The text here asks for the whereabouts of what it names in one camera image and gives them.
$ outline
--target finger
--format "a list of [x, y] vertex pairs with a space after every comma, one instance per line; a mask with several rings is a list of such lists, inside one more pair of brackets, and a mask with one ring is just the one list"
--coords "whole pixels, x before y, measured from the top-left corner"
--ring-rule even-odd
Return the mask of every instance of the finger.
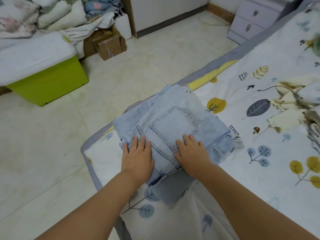
[[146, 147], [144, 148], [144, 151], [148, 153], [148, 155], [151, 155], [151, 141], [148, 141], [146, 143]]
[[131, 144], [130, 152], [134, 152], [137, 149], [137, 145], [138, 145], [138, 137], [135, 136]]
[[191, 145], [191, 140], [187, 134], [183, 134], [183, 140], [184, 140], [184, 143], [186, 144], [186, 146]]
[[195, 137], [191, 134], [189, 135], [189, 138], [190, 138], [190, 141], [193, 143], [193, 144], [198, 144], [197, 140], [195, 139]]
[[199, 141], [199, 146], [201, 146], [203, 148], [205, 147], [201, 141]]
[[175, 153], [174, 157], [177, 159], [178, 162], [181, 162], [182, 157], [181, 157], [180, 153]]
[[177, 144], [177, 147], [179, 148], [179, 150], [181, 151], [186, 145], [180, 141], [180, 140], [176, 140], [176, 144]]
[[138, 148], [137, 148], [138, 151], [143, 151], [145, 141], [146, 141], [146, 137], [142, 136], [138, 144]]
[[122, 148], [122, 158], [126, 155], [128, 155], [128, 145], [126, 143], [123, 144], [123, 148]]

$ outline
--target back pocket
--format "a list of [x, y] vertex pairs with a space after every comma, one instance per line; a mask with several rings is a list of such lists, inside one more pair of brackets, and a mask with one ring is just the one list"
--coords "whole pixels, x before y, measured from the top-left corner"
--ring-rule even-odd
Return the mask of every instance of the back pocket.
[[173, 106], [156, 118], [149, 126], [170, 146], [174, 153], [179, 151], [176, 145], [177, 139], [181, 139], [183, 134], [190, 135], [198, 131], [198, 125], [191, 113], [177, 106]]

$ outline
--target storage box lid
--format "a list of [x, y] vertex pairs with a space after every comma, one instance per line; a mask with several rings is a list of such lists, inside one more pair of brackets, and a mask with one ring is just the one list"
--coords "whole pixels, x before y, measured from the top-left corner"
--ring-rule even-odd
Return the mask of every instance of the storage box lid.
[[59, 32], [0, 50], [0, 86], [19, 81], [75, 55], [74, 46]]

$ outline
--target forearm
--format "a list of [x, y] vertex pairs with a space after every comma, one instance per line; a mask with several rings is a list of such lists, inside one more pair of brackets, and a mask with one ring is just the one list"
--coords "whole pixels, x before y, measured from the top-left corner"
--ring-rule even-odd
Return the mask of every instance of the forearm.
[[139, 185], [129, 173], [121, 172], [97, 194], [75, 209], [37, 240], [108, 239], [120, 211]]
[[216, 165], [204, 167], [199, 181], [217, 200], [240, 239], [317, 239]]

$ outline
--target nightstand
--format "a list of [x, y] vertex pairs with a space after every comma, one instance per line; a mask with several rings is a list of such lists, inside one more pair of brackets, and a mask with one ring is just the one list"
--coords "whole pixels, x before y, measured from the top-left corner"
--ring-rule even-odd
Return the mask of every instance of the nightstand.
[[242, 44], [294, 11], [302, 0], [242, 0], [228, 38]]

